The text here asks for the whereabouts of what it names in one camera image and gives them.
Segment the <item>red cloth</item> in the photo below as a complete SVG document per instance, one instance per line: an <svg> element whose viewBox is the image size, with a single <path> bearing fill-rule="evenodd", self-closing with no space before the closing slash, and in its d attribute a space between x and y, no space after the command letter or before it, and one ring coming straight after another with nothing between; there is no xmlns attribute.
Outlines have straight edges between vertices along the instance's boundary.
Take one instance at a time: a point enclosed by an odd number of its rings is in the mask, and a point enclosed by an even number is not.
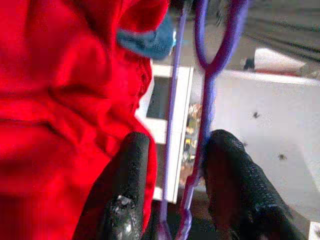
<svg viewBox="0 0 320 240"><path fill-rule="evenodd" d="M124 137L150 60L116 29L155 30L167 0L8 0L0 7L0 239L70 240ZM149 149L144 228L156 181Z"/></svg>

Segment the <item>black rubber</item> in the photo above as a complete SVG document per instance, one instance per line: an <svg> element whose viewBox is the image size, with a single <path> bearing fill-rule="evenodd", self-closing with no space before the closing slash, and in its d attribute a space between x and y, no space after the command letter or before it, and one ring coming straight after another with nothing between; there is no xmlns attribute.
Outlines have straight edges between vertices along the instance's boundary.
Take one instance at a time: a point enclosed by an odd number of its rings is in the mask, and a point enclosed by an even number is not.
<svg viewBox="0 0 320 240"><path fill-rule="evenodd" d="M139 132L126 136L91 188L73 240L141 238L149 142Z"/></svg>
<svg viewBox="0 0 320 240"><path fill-rule="evenodd" d="M237 220L230 230L233 239L255 240L261 234L267 235L271 232L276 232L276 239L306 239L291 224L292 216L288 206L264 171L252 161L244 145L234 135L225 130L215 130L211 133L203 162L205 172L208 161L218 161L214 157L208 158L215 156L215 151L225 154L230 171L237 181L236 185L240 188L239 202L242 214L234 218Z"/></svg>

